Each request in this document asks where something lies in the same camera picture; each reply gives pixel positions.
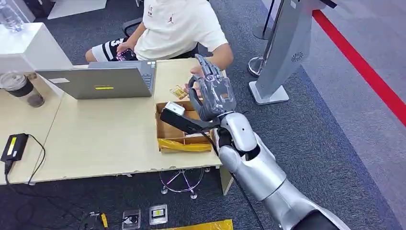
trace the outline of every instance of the yellow plastic bag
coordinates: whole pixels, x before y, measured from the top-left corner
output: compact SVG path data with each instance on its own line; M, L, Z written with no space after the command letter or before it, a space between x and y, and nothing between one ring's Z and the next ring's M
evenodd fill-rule
M180 150L188 152L204 152L212 150L211 144L190 144L184 145L173 140L158 139L158 145L160 148L167 148L170 150Z
M217 222L161 230L233 230L233 221L231 219L226 219Z

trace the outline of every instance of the plastic cup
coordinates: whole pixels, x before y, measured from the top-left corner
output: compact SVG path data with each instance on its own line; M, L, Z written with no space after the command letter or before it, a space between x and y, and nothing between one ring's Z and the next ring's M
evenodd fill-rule
M8 72L0 75L0 88L3 88L11 95L20 98L34 108L42 106L45 102L45 99L30 80L20 73Z

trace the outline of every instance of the white desk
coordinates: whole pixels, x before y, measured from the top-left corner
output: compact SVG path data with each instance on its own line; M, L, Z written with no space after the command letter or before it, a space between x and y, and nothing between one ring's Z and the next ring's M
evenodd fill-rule
M12 134L31 134L41 144L45 144L61 99L41 78L32 80L32 83L45 98L45 103L39 108L32 108L8 92L0 90L1 152L9 135ZM9 175L11 183L26 183L28 181L41 151L41 146L29 138L22 160L14 164ZM0 172L4 172L3 162L0 162ZM5 183L4 176L0 176L0 184Z
M220 166L213 151L161 153L158 149L155 104L178 100L169 90L187 82L196 65L194 58L158 61L152 98L76 100L64 94L53 123L50 117L44 119L52 123L45 142L47 157L32 181ZM11 182L28 181L34 160L26 159L25 153L23 158L16 164L30 170L12 170L11 175L18 176L11 176ZM221 176L228 186L229 173L223 169Z

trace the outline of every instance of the white card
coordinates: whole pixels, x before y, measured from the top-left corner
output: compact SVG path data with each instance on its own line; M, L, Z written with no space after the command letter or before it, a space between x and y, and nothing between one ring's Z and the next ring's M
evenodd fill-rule
M70 82L68 79L66 78L54 78L54 79L49 79L50 82L52 82L53 84L58 84L58 83L68 83Z

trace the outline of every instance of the laptop charger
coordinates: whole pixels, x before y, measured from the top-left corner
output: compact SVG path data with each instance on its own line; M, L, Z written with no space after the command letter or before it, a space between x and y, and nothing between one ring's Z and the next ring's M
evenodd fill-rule
M27 140L28 135L25 133L10 135L0 161L8 164L21 160Z

